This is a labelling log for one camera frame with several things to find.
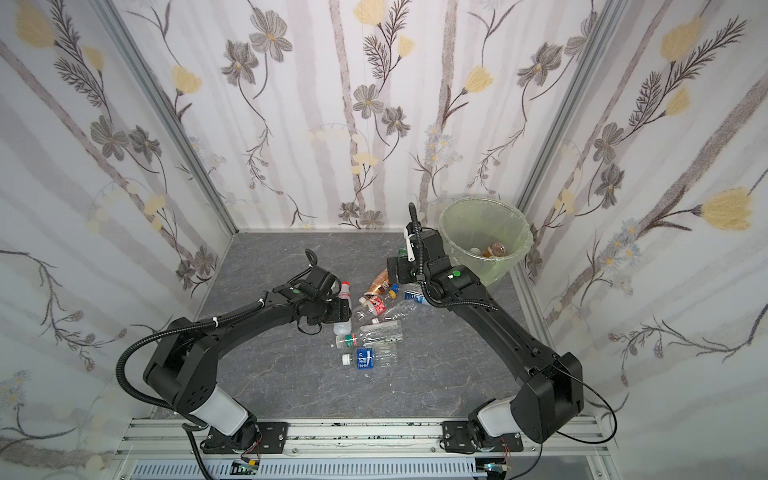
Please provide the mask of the white bottle red cap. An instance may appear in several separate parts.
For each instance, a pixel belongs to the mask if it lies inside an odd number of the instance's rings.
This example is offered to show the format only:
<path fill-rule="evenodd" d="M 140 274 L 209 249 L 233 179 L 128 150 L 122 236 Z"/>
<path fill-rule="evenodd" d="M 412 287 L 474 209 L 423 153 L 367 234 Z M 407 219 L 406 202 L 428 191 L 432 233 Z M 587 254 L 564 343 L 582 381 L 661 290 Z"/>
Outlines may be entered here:
<path fill-rule="evenodd" d="M 352 331 L 351 321 L 351 292 L 348 281 L 341 283 L 338 299 L 338 319 L 333 325 L 333 332 L 336 336 L 345 336 Z"/>

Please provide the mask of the brown label bottle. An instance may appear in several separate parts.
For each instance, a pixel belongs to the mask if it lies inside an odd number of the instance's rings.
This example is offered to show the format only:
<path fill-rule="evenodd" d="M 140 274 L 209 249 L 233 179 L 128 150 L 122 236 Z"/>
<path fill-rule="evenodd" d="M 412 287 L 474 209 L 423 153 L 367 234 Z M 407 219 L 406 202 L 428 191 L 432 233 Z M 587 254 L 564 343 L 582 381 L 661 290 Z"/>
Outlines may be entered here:
<path fill-rule="evenodd" d="M 484 256 L 489 258 L 491 257 L 501 258 L 501 257 L 505 257 L 506 255 L 507 255 L 506 247 L 499 242 L 491 244 L 484 251 Z"/>

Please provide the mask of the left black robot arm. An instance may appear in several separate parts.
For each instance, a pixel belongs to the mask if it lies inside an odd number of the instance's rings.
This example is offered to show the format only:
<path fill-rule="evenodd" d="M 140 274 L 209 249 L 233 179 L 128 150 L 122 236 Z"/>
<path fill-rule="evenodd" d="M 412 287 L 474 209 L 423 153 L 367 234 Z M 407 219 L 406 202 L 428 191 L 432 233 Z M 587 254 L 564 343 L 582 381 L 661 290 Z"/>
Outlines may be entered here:
<path fill-rule="evenodd" d="M 230 351 L 273 328 L 310 326 L 350 319 L 348 286 L 315 266 L 292 281 L 265 292 L 233 312 L 191 322 L 178 319 L 159 340 L 143 375 L 167 407 L 196 425 L 207 426 L 234 452 L 253 449 L 262 438 L 257 418 L 218 385 L 218 365 Z"/>

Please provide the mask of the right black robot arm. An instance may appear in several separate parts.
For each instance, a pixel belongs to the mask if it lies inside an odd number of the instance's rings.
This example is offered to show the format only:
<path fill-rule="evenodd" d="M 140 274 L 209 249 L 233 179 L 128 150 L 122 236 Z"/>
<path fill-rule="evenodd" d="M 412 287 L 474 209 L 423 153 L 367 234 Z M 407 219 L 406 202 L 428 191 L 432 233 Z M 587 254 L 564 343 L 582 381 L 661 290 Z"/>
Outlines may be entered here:
<path fill-rule="evenodd" d="M 560 355 L 530 334 L 491 296 L 465 265 L 452 265 L 439 232 L 417 221 L 403 229 L 407 254 L 387 259 L 389 278 L 415 283 L 434 308 L 467 322 L 501 358 L 520 384 L 516 396 L 476 412 L 490 437 L 520 431 L 543 443 L 584 408 L 583 369 L 571 353 Z"/>

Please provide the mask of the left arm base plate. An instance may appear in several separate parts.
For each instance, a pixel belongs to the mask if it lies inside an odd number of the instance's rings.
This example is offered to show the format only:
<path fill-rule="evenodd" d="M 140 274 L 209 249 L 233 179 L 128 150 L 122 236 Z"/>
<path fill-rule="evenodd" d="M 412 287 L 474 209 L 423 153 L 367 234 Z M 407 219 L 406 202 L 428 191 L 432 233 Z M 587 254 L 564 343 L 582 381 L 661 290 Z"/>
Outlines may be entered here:
<path fill-rule="evenodd" d="M 226 436 L 211 427 L 200 447 L 205 454 L 281 454 L 288 428 L 287 422 L 246 421 L 233 436 Z"/>

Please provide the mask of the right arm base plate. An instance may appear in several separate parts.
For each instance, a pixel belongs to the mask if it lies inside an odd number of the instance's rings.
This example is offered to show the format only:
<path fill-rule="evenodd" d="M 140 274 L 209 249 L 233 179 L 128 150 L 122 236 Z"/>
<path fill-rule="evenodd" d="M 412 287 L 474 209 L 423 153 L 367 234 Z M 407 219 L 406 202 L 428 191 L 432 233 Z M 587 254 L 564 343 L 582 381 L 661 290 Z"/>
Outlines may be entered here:
<path fill-rule="evenodd" d="M 447 420 L 441 423 L 442 434 L 439 445 L 448 453 L 517 453 L 524 450 L 521 437 L 511 434 L 506 439 L 491 437 L 477 422 L 470 420 Z"/>

